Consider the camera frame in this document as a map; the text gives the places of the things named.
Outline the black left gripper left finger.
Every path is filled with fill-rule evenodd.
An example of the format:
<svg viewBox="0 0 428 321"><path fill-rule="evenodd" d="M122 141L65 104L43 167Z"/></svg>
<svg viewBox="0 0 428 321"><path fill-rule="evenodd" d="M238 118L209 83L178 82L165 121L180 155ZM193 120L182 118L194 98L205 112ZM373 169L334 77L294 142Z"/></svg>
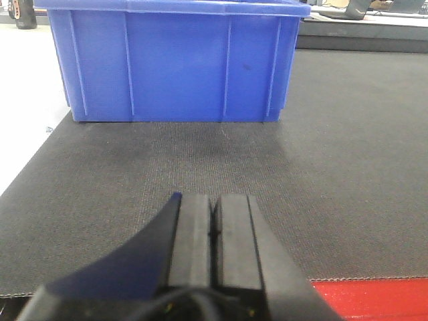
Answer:
<svg viewBox="0 0 428 321"><path fill-rule="evenodd" d="M40 286L19 320L125 320L210 288L210 220L208 196L173 193L126 243Z"/></svg>

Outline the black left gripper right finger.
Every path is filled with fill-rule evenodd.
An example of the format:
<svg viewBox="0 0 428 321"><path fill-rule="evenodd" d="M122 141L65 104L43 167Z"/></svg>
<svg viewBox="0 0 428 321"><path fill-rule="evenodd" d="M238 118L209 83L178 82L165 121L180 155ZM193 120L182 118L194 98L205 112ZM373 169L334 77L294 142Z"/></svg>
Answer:
<svg viewBox="0 0 428 321"><path fill-rule="evenodd" d="M341 320L277 239L255 197L223 194L212 222L214 286L254 320Z"/></svg>

